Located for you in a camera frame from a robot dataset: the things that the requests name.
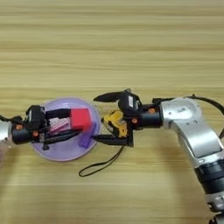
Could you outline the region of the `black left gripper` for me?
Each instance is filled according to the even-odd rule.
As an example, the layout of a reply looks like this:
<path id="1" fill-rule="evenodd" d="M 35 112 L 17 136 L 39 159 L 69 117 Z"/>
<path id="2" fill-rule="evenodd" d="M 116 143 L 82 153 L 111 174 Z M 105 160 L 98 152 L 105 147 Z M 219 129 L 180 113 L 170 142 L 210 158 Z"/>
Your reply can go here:
<path id="1" fill-rule="evenodd" d="M 71 114 L 70 108 L 58 108 L 45 112 L 46 119 L 53 118 L 68 118 Z M 14 144 L 26 143 L 42 143 L 42 150 L 47 151 L 49 144 L 55 144 L 69 140 L 72 137 L 78 136 L 82 132 L 81 129 L 68 129 L 61 131 L 55 135 L 47 134 L 47 124 L 45 122 L 22 122 L 13 123 L 11 126 L 11 137 Z"/>

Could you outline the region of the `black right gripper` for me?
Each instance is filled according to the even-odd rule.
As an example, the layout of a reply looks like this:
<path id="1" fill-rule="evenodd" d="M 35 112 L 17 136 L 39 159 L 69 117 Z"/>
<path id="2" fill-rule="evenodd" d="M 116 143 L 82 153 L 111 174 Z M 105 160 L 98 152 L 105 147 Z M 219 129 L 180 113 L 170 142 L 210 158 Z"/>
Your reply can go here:
<path id="1" fill-rule="evenodd" d="M 116 102 L 120 99 L 122 92 L 110 92 L 98 95 L 94 98 L 95 102 Z M 132 116 L 127 120 L 128 135 L 125 137 L 115 137 L 113 135 L 97 135 L 92 138 L 102 144 L 121 145 L 129 147 L 134 146 L 134 130 L 142 130 L 144 128 L 160 128 L 163 125 L 162 115 L 159 106 L 142 110 L 138 115 Z"/>

